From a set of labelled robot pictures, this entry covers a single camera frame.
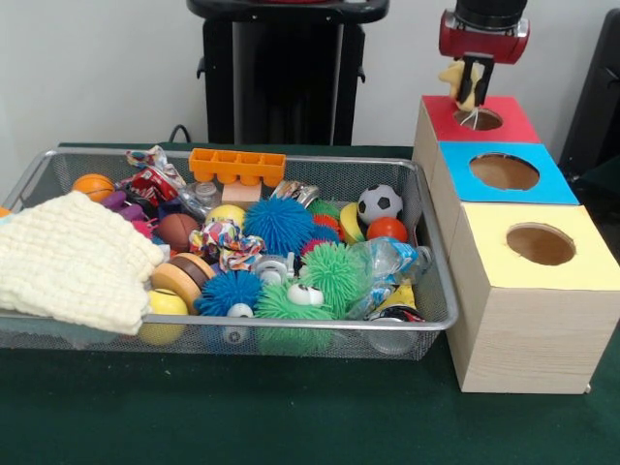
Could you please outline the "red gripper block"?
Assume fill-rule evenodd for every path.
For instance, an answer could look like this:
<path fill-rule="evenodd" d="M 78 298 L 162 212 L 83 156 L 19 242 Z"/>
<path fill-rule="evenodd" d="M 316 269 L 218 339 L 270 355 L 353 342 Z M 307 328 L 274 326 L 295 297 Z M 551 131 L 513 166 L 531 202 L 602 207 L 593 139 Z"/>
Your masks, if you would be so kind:
<path fill-rule="evenodd" d="M 484 30 L 463 22 L 454 10 L 445 10 L 440 22 L 439 51 L 443 56 L 462 58 L 458 99 L 467 100 L 475 91 L 475 105 L 483 105 L 494 61 L 500 64 L 516 63 L 527 47 L 529 37 L 530 21 L 527 18 L 521 18 L 509 29 Z M 477 60 L 483 66 L 478 82 L 475 59 L 468 56 L 483 57 Z"/>

